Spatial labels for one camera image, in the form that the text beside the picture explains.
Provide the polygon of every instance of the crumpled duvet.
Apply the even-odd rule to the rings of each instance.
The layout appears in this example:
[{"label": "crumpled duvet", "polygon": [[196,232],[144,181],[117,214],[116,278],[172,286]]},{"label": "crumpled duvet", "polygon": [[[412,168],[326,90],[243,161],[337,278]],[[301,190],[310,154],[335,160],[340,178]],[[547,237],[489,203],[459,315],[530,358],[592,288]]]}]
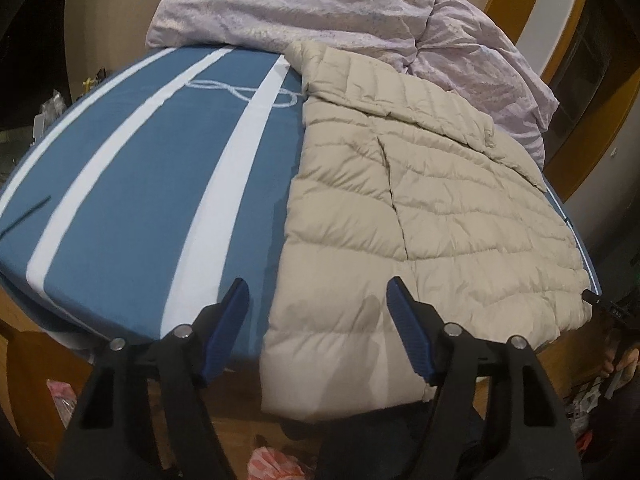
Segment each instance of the crumpled duvet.
[{"label": "crumpled duvet", "polygon": [[589,319],[574,236],[488,115],[370,57],[315,42],[286,57],[308,99],[260,358],[265,411],[318,420],[430,394],[386,308],[393,276],[479,338],[536,348]]},{"label": "crumpled duvet", "polygon": [[283,52],[316,40],[456,91],[542,166],[558,106],[513,43],[465,0],[162,0],[149,47],[227,43]]}]

